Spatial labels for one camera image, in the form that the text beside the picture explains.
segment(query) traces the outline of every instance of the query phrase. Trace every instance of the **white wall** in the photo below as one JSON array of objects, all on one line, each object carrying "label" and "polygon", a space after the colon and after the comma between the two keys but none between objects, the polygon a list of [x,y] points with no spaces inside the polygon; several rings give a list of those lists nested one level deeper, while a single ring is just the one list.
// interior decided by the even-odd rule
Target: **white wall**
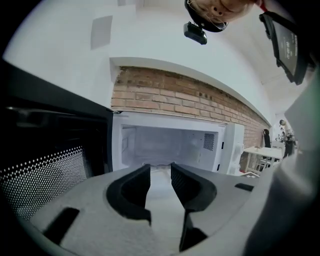
[{"label": "white wall", "polygon": [[245,58],[221,34],[207,33],[207,45],[184,37],[183,25],[189,20],[161,8],[143,8],[136,22],[111,38],[110,57],[117,65],[173,71],[214,85],[272,124],[266,92]]},{"label": "white wall", "polygon": [[[177,72],[238,98],[268,123],[273,113],[258,77],[222,35],[200,45],[183,35],[187,14],[118,6],[117,0],[45,0],[25,19],[3,58],[57,86],[110,106],[117,66]],[[91,50],[93,20],[111,16],[111,42]]]},{"label": "white wall", "polygon": [[265,83],[263,86],[268,94],[270,103],[275,114],[284,113],[305,90],[308,78],[303,83],[296,85],[290,82],[286,75]]},{"label": "white wall", "polygon": [[117,0],[44,0],[20,25],[3,59],[109,107],[119,69],[110,63],[108,45],[91,50],[91,35],[95,18],[113,15],[116,27],[114,21],[119,26],[135,16],[135,6],[117,4]]}]

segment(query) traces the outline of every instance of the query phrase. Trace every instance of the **person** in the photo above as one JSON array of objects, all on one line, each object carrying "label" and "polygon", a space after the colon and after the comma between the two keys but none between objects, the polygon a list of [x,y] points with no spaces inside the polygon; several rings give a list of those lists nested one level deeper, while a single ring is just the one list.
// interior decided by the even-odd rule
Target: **person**
[{"label": "person", "polygon": [[286,124],[287,124],[287,122],[285,120],[282,120],[282,119],[279,121],[279,123],[280,123],[281,126],[286,126]]},{"label": "person", "polygon": [[291,132],[288,132],[284,138],[285,143],[285,151],[283,158],[286,158],[287,156],[291,156],[294,153],[294,147],[296,145],[295,137]]},{"label": "person", "polygon": [[199,16],[213,24],[228,23],[246,15],[256,0],[188,0]]},{"label": "person", "polygon": [[190,17],[202,29],[221,32],[250,12],[254,5],[291,20],[289,13],[274,0],[184,0]]}]

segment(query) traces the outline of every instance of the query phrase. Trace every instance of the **white desk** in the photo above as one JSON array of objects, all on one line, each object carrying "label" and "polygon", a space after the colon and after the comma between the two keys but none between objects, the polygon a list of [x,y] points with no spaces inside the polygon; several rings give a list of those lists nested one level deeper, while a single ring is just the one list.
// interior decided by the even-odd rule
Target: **white desk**
[{"label": "white desk", "polygon": [[249,168],[249,162],[252,154],[271,158],[271,160],[267,160],[267,159],[265,160],[263,170],[265,170],[268,165],[270,165],[270,167],[273,167],[275,163],[275,159],[280,159],[280,160],[282,159],[282,151],[279,148],[269,148],[269,147],[258,148],[258,147],[252,146],[252,147],[246,148],[244,152],[249,153],[248,160],[245,167],[246,173],[247,172],[259,173],[259,174],[261,173],[260,171],[257,171],[253,168]]}]

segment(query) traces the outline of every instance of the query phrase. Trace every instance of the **perforated metal mesh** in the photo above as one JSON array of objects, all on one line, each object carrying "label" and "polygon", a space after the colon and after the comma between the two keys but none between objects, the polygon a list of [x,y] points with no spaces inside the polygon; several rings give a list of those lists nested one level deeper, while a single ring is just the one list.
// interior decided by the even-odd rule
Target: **perforated metal mesh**
[{"label": "perforated metal mesh", "polygon": [[0,170],[0,187],[16,215],[29,220],[37,210],[87,178],[81,146]]},{"label": "perforated metal mesh", "polygon": [[204,134],[203,148],[214,151],[215,135],[211,133]]}]

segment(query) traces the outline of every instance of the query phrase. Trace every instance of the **gray plastic surface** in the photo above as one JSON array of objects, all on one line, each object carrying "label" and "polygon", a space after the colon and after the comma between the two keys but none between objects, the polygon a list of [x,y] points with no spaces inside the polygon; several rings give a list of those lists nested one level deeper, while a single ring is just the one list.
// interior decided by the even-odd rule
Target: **gray plastic surface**
[{"label": "gray plastic surface", "polygon": [[43,232],[67,207],[80,210],[60,246],[80,256],[168,255],[147,220],[130,220],[109,205],[107,187],[139,166],[89,178],[42,207],[31,223]]},{"label": "gray plastic surface", "polygon": [[193,227],[202,230],[207,236],[218,231],[248,200],[251,192],[235,185],[243,183],[255,186],[259,180],[201,170],[184,164],[179,166],[211,181],[216,186],[216,197],[211,204],[204,211],[189,214]]},{"label": "gray plastic surface", "polygon": [[265,206],[273,174],[272,169],[264,171],[240,209],[213,235],[180,255],[242,256],[247,239]]}]

